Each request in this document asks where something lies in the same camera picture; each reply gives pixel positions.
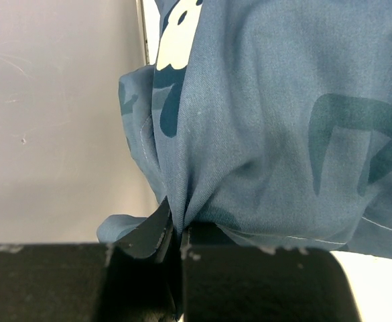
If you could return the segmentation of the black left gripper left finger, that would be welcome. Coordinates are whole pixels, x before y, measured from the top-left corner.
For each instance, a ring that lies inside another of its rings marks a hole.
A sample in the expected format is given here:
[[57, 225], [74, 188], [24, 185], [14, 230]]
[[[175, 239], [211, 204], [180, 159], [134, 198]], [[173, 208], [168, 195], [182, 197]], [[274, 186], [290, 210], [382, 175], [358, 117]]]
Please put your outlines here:
[[115, 246], [113, 286], [118, 316], [174, 317], [178, 249], [168, 200]]

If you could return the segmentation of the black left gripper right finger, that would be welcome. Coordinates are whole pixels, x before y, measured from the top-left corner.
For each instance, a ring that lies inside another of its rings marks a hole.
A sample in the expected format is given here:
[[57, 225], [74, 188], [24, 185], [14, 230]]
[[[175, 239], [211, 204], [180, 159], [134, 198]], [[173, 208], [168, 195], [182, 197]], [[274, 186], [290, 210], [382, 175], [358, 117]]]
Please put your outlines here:
[[214, 223], [193, 223], [183, 231], [181, 255], [219, 254], [236, 243]]

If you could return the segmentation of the blue cartoon print pillowcase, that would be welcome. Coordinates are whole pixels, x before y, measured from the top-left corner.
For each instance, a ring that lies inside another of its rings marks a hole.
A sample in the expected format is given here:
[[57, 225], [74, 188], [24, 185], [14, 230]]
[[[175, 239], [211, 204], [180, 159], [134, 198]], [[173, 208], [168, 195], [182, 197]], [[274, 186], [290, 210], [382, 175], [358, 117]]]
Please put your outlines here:
[[119, 102], [178, 234], [392, 258], [392, 1], [156, 5]]

